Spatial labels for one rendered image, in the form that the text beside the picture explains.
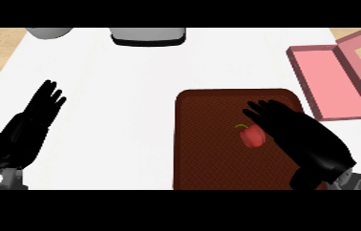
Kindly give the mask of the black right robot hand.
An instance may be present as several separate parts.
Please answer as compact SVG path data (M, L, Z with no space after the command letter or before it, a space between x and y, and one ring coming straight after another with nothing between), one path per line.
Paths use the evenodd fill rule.
M248 102L243 115L297 164L289 188L314 190L325 181L332 184L356 162L340 138L304 113L292 111L276 100Z

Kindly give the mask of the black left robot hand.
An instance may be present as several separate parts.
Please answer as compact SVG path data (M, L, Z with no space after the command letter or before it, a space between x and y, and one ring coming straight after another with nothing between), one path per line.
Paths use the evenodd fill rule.
M22 170L33 162L64 101L56 82L47 80L0 132L0 169Z

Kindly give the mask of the red bell pepper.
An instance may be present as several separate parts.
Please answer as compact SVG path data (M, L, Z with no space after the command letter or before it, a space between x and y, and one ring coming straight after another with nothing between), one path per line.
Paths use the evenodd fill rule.
M258 147L264 143L264 133L260 127L255 124L252 124L251 126L238 124L236 128L239 129L239 138L243 145L248 148Z

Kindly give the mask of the brown woven tray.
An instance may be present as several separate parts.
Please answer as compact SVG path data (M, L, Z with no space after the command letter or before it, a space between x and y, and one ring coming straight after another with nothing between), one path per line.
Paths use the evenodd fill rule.
M286 190L297 165L267 137L257 148L239 138L252 121L248 103L275 99L303 110L286 89L186 90L174 102L172 188L175 190Z

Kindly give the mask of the pink cardboard box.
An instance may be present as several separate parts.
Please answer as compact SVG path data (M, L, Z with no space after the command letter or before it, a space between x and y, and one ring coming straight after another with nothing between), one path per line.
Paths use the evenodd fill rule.
M361 119L361 31L334 45L289 46L285 55L314 119Z

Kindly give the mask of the grey rounded appliance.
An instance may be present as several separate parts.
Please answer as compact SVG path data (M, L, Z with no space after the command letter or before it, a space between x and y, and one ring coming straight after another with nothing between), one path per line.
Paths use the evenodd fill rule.
M70 28L26 28L26 30L38 39L47 40L63 36L72 29Z

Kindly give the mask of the grey appliance with black base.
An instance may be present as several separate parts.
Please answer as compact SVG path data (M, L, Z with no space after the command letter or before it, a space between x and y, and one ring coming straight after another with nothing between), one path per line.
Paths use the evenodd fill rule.
M131 47L177 46L184 42L184 28L110 28L110 40Z

